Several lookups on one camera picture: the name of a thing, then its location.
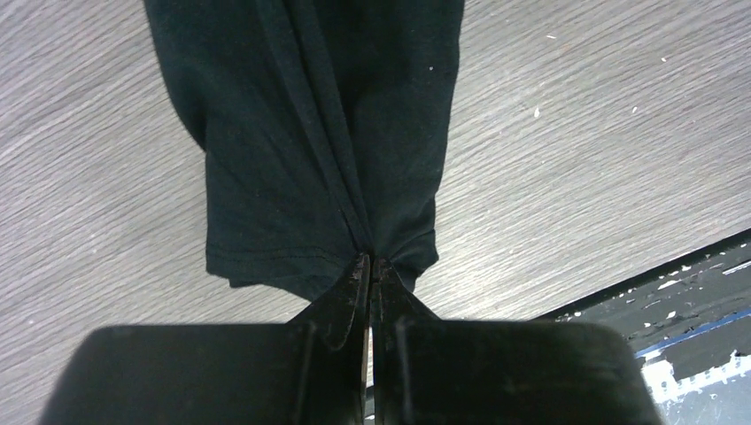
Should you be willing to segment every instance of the wooden floor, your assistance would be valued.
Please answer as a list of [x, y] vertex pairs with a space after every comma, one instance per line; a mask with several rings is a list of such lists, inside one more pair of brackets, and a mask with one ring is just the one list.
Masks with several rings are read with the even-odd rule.
[[[205, 274], [201, 152], [136, 0], [0, 0], [0, 423], [112, 323], [284, 321]], [[751, 0], [468, 0], [443, 317], [529, 318], [751, 227]]]

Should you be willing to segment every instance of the black object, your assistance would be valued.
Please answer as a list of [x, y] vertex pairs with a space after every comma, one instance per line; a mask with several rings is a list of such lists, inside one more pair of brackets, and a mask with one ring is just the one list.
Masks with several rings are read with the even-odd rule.
[[205, 151], [209, 273], [313, 301], [373, 252], [413, 289], [438, 259], [463, 0], [144, 3]]
[[[675, 369], [675, 378], [683, 379], [722, 364], [733, 351], [751, 353], [748, 327], [736, 323], [751, 315], [750, 282], [751, 229], [543, 317], [608, 326], [625, 337], [638, 358], [655, 350], [663, 352]], [[722, 329], [704, 335], [731, 323], [735, 332]], [[686, 348], [696, 342], [678, 349], [678, 343], [697, 336], [711, 349]]]
[[441, 321], [370, 262], [286, 324], [100, 329], [41, 424], [362, 423], [369, 326], [376, 423], [660, 423], [617, 333]]

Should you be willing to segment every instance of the blue stripe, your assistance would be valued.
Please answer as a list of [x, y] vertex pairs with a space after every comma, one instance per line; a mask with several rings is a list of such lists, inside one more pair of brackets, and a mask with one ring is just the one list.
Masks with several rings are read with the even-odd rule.
[[748, 317], [748, 316], [751, 316], [751, 309], [744, 310], [738, 313], [733, 313], [720, 321], [715, 321], [712, 323], [707, 323], [706, 325], [701, 325], [698, 328], [692, 330], [691, 332], [686, 332], [685, 334], [681, 336], [676, 336], [675, 338], [666, 339], [665, 341], [661, 341], [655, 345], [652, 345], [649, 348], [645, 348], [644, 350], [637, 352], [636, 357], [637, 358], [644, 357], [645, 355], [655, 350], [664, 350], [672, 345], [680, 344], [684, 342], [686, 339], [691, 339], [697, 335], [701, 335], [705, 332], [709, 332], [712, 329], [717, 329], [721, 326], [727, 325], [728, 323], [732, 323], [734, 321], [743, 319], [744, 317]]

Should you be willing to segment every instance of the black fabric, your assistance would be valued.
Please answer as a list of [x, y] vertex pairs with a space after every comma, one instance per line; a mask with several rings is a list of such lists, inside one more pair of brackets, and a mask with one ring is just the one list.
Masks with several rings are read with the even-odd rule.
[[205, 150], [207, 269], [314, 299], [361, 251], [437, 261], [462, 1], [146, 0]]

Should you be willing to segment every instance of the clamp jaw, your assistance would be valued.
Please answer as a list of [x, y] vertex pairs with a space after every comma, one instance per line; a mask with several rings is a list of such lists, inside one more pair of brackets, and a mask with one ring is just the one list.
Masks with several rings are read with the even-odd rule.
[[119, 326], [74, 354], [41, 424], [658, 424], [616, 332], [442, 321], [386, 259], [355, 258], [288, 323]]

